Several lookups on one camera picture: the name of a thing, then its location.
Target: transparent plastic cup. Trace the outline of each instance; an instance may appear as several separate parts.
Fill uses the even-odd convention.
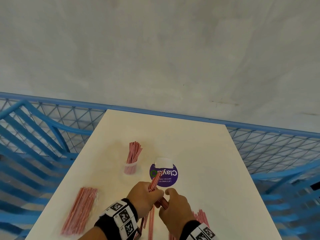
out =
[[[138,161],[134,162],[134,163],[125,163],[124,164],[124,173],[127,175],[132,175],[135,174],[137,171],[137,163]]]

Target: wristband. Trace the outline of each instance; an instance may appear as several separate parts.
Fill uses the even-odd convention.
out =
[[[183,227],[179,240],[218,240],[218,238],[205,223],[191,220]]]
[[[126,198],[109,206],[94,224],[108,240],[133,240],[138,214],[133,204]]]

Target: person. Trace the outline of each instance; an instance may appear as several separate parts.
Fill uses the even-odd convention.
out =
[[[149,192],[149,185],[150,182],[138,182],[126,198],[107,208],[94,227],[79,240],[133,240],[138,219],[145,217],[153,205],[160,208],[158,200],[164,193],[170,197],[169,208],[165,210],[161,207],[159,217],[175,238],[214,240],[212,231],[195,220],[186,197],[178,194],[174,188],[168,188],[165,192],[156,188]]]

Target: hand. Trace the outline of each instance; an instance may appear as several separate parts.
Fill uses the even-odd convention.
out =
[[[169,208],[165,210],[161,207],[159,216],[169,232],[180,239],[184,225],[195,218],[186,197],[178,194],[174,188],[166,189],[165,194],[170,195]]]
[[[150,182],[138,182],[132,190],[129,192],[127,199],[133,204],[138,213],[138,218],[145,217],[151,210],[152,206],[160,200],[164,192],[160,189],[155,189],[153,192],[149,192]]]

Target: person's left hand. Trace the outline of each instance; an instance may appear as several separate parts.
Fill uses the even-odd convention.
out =
[[[133,204],[138,213],[138,218],[145,217],[151,210],[152,206],[160,200],[164,192],[161,189],[155,189],[149,192],[150,182],[138,182],[129,192],[127,199]]]

